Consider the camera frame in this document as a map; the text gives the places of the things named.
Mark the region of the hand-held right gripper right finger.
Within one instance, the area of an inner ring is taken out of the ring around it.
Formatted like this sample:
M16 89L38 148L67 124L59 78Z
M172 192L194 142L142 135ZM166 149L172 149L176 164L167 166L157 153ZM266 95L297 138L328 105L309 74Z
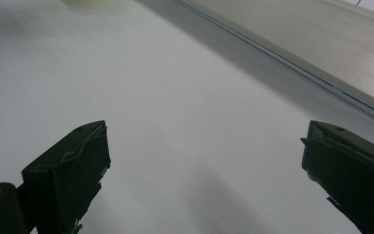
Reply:
M374 143L320 121L310 122L301 141L308 177L362 234L374 234Z

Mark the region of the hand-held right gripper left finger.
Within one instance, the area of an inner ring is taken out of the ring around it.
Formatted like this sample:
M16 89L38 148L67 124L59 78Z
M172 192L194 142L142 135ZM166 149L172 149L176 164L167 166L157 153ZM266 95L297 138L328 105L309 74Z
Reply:
M21 171L28 227L39 234L76 234L110 164L103 120L63 137Z

